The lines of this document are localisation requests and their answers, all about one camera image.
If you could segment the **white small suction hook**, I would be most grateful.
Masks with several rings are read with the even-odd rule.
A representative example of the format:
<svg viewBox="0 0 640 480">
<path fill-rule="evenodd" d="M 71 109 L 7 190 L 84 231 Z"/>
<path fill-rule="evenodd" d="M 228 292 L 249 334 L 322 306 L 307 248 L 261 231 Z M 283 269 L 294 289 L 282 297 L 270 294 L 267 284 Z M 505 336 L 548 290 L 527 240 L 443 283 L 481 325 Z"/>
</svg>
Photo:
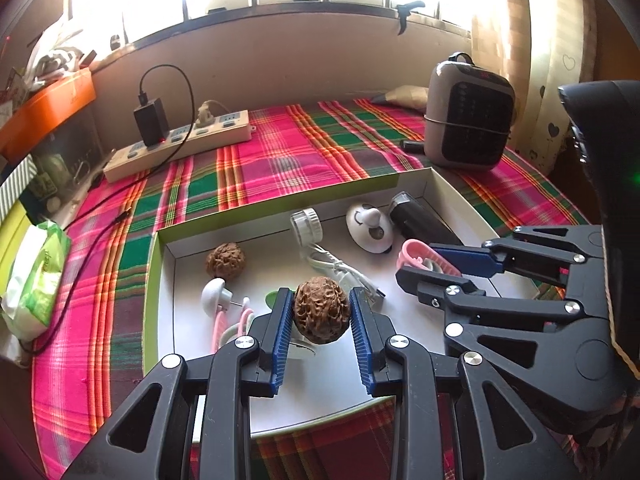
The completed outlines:
<svg viewBox="0 0 640 480">
<path fill-rule="evenodd" d="M 230 315 L 233 321 L 237 321 L 241 313 L 250 307 L 250 298 L 234 300 L 226 281 L 223 278 L 213 278 L 202 290 L 201 307 L 210 318 L 224 313 Z"/>
</svg>

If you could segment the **pink suction hook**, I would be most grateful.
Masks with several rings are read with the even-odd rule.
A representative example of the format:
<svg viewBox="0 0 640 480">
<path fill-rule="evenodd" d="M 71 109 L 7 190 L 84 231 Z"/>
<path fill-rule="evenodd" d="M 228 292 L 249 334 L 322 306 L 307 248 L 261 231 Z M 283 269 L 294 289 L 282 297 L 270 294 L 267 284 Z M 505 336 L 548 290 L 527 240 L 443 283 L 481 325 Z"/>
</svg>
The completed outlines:
<svg viewBox="0 0 640 480">
<path fill-rule="evenodd" d="M 250 308 L 244 308 L 239 321 L 230 323 L 224 311 L 218 311 L 214 317 L 214 327 L 210 352 L 215 354 L 222 346 L 238 337 L 246 336 L 250 331 L 255 313 Z"/>
</svg>

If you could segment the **black rectangular lighter device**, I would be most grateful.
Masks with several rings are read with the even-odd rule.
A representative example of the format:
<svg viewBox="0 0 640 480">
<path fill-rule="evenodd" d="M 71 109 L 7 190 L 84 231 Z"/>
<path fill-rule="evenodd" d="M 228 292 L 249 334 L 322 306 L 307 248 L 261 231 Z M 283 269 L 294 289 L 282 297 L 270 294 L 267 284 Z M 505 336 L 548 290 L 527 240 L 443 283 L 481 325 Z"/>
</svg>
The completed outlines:
<svg viewBox="0 0 640 480">
<path fill-rule="evenodd" d="M 437 214 L 407 192 L 400 192 L 392 198 L 388 218 L 405 238 L 415 238 L 425 244 L 462 245 L 460 238 Z"/>
</svg>

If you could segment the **black charger adapter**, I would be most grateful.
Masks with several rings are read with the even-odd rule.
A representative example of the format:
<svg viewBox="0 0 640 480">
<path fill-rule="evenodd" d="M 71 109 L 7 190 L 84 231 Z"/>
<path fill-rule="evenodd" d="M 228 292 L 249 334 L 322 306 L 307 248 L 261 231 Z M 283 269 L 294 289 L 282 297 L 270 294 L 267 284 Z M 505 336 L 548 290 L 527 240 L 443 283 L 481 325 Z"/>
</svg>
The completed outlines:
<svg viewBox="0 0 640 480">
<path fill-rule="evenodd" d="M 134 110 L 141 139 L 148 147 L 161 144 L 168 136 L 168 121 L 161 99 L 152 99 Z"/>
</svg>

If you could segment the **yellow green box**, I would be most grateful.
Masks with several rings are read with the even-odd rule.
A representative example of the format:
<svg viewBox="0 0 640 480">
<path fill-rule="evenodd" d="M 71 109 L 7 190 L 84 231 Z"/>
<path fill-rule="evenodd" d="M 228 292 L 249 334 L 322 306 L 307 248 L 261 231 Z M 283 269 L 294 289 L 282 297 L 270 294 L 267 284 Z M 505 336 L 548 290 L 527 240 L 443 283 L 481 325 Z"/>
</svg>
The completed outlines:
<svg viewBox="0 0 640 480">
<path fill-rule="evenodd" d="M 21 202 L 16 202 L 6 218 L 1 222 L 0 229 L 0 294 L 6 292 L 11 269 L 21 242 L 32 225 L 27 211 Z"/>
</svg>

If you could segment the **pink white hook clip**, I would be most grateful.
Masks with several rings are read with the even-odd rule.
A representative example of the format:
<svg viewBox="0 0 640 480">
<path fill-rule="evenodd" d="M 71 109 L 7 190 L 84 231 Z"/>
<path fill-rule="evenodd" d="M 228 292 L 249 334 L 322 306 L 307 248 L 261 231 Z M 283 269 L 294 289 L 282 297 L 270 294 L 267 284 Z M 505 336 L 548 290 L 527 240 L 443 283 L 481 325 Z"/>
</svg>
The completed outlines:
<svg viewBox="0 0 640 480">
<path fill-rule="evenodd" d="M 396 269 L 399 270 L 403 266 L 448 274 L 458 278 L 462 275 L 453 264 L 435 252 L 431 246 L 415 238 L 409 238 L 401 245 L 396 259 Z"/>
</svg>

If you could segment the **white round dome gadget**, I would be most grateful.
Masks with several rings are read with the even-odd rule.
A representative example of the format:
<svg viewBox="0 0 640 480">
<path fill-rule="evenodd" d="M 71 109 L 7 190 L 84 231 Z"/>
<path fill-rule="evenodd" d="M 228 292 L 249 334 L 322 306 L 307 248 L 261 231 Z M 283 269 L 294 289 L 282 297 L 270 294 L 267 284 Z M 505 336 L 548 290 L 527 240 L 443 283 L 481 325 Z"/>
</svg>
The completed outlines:
<svg viewBox="0 0 640 480">
<path fill-rule="evenodd" d="M 390 218 L 371 204 L 353 204 L 349 207 L 346 226 L 354 242 L 370 254 L 385 254 L 394 244 L 394 228 Z"/>
</svg>

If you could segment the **green white shallow cardboard box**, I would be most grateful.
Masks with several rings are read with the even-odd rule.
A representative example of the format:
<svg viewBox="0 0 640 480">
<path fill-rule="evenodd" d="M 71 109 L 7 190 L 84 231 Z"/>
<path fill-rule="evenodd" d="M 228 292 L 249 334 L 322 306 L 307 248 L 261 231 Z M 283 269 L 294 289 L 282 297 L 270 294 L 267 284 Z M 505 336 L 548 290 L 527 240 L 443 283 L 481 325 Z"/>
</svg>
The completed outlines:
<svg viewBox="0 0 640 480">
<path fill-rule="evenodd" d="M 495 235 L 431 169 L 266 200 L 154 235 L 143 365 L 204 365 L 197 434 L 241 389 L 255 434 L 295 430 L 398 392 L 410 351 L 442 354 L 442 303 L 404 292 L 396 274 L 430 271 L 447 294 L 463 275 L 384 220 L 402 192 L 465 245 Z"/>
</svg>

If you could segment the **green striped gift box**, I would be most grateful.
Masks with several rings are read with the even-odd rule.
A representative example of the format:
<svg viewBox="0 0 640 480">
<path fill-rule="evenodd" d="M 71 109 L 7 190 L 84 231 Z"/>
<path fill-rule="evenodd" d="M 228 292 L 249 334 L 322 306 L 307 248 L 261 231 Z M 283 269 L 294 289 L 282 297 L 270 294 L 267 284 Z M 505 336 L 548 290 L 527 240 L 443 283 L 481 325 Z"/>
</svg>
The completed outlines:
<svg viewBox="0 0 640 480">
<path fill-rule="evenodd" d="M 3 222 L 18 201 L 24 189 L 37 174 L 38 169 L 32 158 L 28 154 L 1 183 L 0 188 L 0 221 Z"/>
</svg>

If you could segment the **plaid red green blanket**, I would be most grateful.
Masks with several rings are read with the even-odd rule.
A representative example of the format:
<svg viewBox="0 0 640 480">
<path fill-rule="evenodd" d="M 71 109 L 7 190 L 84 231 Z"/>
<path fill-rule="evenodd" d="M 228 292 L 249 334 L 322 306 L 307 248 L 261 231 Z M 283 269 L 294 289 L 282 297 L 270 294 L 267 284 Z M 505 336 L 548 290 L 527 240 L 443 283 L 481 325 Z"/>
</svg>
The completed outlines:
<svg viewBox="0 0 640 480">
<path fill-rule="evenodd" d="M 252 140 L 180 160 L 89 212 L 125 183 L 89 193 L 68 229 L 72 249 L 58 290 L 64 307 L 91 243 L 103 233 L 52 344 L 32 361 L 32 418 L 44 474 L 61 478 L 89 438 L 140 382 L 143 289 L 152 235 L 165 226 L 322 186 L 425 167 L 400 140 L 419 140 L 423 119 L 365 99 L 250 112 Z M 494 170 L 454 174 L 454 187 L 498 235 L 516 226 L 582 224 L 587 218 L 512 151 Z M 388 479 L 393 403 L 337 422 L 252 443 L 255 479 Z"/>
</svg>

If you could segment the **brown walnut in box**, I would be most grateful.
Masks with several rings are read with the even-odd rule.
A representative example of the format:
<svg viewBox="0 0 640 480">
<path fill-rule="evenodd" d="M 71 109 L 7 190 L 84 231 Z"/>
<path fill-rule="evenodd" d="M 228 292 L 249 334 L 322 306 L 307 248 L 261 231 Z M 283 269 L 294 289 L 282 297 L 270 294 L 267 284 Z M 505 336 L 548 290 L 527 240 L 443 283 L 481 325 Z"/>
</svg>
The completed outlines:
<svg viewBox="0 0 640 480">
<path fill-rule="evenodd" d="M 246 255 L 235 242 L 224 243 L 213 249 L 206 257 L 205 270 L 211 278 L 233 281 L 246 267 Z"/>
</svg>

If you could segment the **patterned cream curtain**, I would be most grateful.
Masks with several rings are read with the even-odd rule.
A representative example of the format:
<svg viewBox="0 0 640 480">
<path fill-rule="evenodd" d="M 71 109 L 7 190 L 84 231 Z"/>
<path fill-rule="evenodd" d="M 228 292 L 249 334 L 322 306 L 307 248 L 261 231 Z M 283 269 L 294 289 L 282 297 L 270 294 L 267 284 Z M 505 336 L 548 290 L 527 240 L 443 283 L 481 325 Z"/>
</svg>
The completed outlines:
<svg viewBox="0 0 640 480">
<path fill-rule="evenodd" d="M 558 88 L 593 75 L 594 0 L 471 0 L 471 9 L 472 58 L 515 91 L 508 147 L 550 174 L 570 122 Z"/>
</svg>

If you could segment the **white power strip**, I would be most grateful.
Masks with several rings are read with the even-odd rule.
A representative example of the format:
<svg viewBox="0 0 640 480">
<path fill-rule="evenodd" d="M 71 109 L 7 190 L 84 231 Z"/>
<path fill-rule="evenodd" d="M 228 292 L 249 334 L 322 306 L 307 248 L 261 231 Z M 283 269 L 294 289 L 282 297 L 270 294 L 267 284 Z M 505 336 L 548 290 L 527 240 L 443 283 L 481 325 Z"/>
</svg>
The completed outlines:
<svg viewBox="0 0 640 480">
<path fill-rule="evenodd" d="M 160 166 L 169 155 L 177 160 L 249 141 L 252 132 L 247 110 L 217 116 L 206 127 L 185 125 L 170 130 L 168 137 L 154 146 L 139 141 L 117 151 L 104 167 L 104 176 L 113 183 Z"/>
</svg>

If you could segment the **green tissue pack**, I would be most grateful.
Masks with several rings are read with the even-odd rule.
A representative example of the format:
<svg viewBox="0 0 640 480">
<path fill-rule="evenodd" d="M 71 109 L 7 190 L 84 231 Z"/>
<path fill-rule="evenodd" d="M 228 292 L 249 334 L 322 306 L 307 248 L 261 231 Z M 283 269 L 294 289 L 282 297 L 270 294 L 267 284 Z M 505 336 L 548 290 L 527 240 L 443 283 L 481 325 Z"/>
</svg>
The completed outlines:
<svg viewBox="0 0 640 480">
<path fill-rule="evenodd" d="M 26 230 L 1 289 L 2 318 L 19 340 L 31 342 L 49 328 L 69 252 L 70 238 L 55 222 Z"/>
</svg>

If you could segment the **brown walnut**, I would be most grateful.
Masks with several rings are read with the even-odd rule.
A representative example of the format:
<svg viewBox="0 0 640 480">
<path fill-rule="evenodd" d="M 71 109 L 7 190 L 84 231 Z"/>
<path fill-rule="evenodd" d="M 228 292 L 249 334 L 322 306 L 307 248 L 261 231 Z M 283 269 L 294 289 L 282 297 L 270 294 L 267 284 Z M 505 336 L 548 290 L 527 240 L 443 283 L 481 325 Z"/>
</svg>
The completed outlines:
<svg viewBox="0 0 640 480">
<path fill-rule="evenodd" d="M 326 276 L 300 284 L 294 295 L 293 318 L 299 333 L 313 344 L 337 341 L 348 329 L 350 303 L 346 292 Z"/>
<path fill-rule="evenodd" d="M 246 255 L 235 242 L 224 243 L 213 249 L 206 257 L 205 270 L 211 278 L 233 281 L 246 267 Z"/>
</svg>

